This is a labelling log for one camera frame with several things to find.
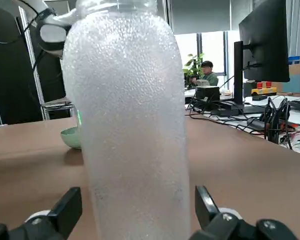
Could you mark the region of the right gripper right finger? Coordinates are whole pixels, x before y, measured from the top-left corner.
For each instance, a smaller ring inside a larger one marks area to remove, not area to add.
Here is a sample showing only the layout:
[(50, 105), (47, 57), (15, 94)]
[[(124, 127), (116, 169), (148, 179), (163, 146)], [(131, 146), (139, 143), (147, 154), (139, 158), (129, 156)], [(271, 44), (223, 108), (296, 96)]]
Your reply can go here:
[(205, 186), (195, 187), (195, 213), (201, 229), (191, 240), (296, 240), (282, 222), (260, 219), (255, 225), (230, 212), (221, 212)]

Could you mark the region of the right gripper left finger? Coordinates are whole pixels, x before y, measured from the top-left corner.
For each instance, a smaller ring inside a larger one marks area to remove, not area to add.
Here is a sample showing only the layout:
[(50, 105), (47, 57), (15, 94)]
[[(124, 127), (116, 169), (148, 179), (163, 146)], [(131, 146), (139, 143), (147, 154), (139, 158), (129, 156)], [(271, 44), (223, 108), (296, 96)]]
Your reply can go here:
[(47, 215), (38, 215), (14, 229), (0, 223), (0, 240), (66, 240), (83, 213), (80, 187), (71, 187)]

